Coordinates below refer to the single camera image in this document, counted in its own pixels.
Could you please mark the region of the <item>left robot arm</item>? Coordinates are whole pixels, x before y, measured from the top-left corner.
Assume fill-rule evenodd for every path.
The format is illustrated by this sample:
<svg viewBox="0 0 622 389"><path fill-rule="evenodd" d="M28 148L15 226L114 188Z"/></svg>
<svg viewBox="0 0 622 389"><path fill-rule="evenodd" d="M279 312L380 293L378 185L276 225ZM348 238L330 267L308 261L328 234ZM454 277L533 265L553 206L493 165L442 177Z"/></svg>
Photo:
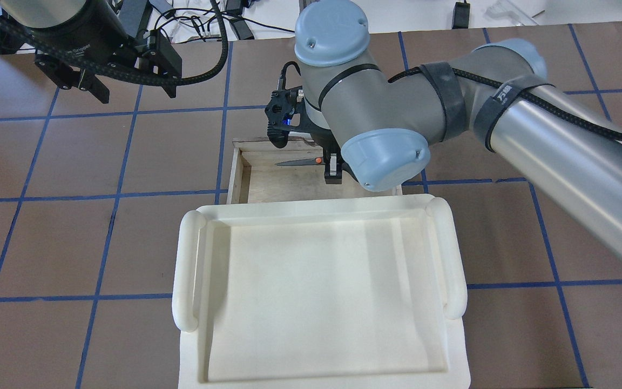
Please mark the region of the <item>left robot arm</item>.
<svg viewBox="0 0 622 389"><path fill-rule="evenodd" d="M107 104L99 74L133 84L160 81L171 98L182 58L148 22L157 1L0 1L0 32L33 39L35 64L57 87L89 92Z"/></svg>

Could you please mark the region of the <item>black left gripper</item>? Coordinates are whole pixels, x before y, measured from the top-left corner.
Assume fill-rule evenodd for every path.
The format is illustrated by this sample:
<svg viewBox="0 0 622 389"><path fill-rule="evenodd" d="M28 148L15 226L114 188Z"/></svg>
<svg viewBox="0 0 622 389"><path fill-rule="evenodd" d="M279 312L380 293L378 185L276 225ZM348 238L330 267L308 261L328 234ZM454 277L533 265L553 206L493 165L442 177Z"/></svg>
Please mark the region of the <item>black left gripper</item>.
<svg viewBox="0 0 622 389"><path fill-rule="evenodd" d="M136 67L141 73L160 77L160 87L170 98L176 97L182 58L157 30L140 30L137 38L114 27L80 27L75 30L34 29L33 35L66 52L74 59L87 59L114 70ZM89 92L102 104L110 101L110 91L88 69L76 70L49 52L37 52L36 66L60 89L77 87Z"/></svg>

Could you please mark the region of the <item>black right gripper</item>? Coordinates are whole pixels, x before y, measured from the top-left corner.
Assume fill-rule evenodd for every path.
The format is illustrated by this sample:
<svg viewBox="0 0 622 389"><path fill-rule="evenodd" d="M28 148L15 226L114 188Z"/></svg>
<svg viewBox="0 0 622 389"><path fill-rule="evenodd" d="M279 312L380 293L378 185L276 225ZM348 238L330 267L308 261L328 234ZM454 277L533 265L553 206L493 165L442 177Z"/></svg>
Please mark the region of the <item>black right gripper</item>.
<svg viewBox="0 0 622 389"><path fill-rule="evenodd" d="M306 113L306 101L299 99L301 89L272 91L266 106L267 138L283 149L292 131L311 135L312 140L324 149L324 180L326 184L342 184L342 159L340 146L329 129L315 124Z"/></svg>

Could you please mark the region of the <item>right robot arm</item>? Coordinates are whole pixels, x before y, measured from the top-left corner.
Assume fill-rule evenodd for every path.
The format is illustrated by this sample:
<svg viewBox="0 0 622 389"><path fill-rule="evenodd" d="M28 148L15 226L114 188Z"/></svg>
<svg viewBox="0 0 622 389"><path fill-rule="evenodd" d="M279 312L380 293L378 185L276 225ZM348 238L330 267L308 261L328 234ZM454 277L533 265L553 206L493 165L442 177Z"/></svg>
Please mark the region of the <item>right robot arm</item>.
<svg viewBox="0 0 622 389"><path fill-rule="evenodd" d="M313 135L365 190L381 192L430 162L431 145L471 131L622 259L622 129L548 81L530 42L486 44L387 77L351 1L318 1L296 20L300 87L272 92L267 135Z"/></svg>

